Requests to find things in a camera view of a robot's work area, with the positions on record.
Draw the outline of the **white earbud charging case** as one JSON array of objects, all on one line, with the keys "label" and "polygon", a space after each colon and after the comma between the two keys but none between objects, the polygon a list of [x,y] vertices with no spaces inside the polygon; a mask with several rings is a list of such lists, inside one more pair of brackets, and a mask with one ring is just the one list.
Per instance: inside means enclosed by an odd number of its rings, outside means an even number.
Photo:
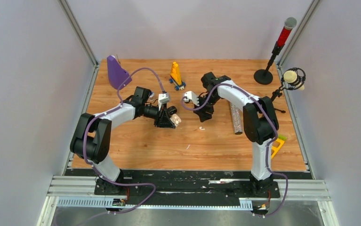
[{"label": "white earbud charging case", "polygon": [[173,114],[170,119],[174,123],[175,127],[179,126],[179,124],[182,121],[181,118],[177,114]]}]

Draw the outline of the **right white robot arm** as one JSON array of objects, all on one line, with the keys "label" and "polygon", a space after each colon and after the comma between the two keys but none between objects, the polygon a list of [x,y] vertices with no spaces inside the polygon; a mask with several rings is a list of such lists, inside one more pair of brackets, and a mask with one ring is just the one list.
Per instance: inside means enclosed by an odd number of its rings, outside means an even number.
[{"label": "right white robot arm", "polygon": [[242,110],[244,133],[252,142],[253,153],[249,189],[254,196],[264,195],[273,182],[271,150],[279,128],[271,99],[248,93],[226,75],[216,77],[209,72],[202,76],[201,82],[208,94],[193,99],[194,113],[200,122],[212,118],[214,104],[221,98]]}]

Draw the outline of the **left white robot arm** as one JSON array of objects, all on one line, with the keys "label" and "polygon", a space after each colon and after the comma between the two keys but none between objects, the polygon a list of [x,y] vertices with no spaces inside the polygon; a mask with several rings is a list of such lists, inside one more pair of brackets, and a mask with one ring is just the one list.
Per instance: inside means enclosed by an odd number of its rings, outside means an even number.
[{"label": "left white robot arm", "polygon": [[70,143],[70,151],[90,164],[98,175],[107,181],[112,194],[121,194],[125,182],[119,178],[121,170],[109,157],[111,131],[119,125],[138,117],[153,119],[158,128],[175,129],[181,122],[174,106],[168,107],[168,93],[160,94],[159,103],[148,103],[151,90],[136,87],[133,95],[123,103],[96,115],[83,113]]}]

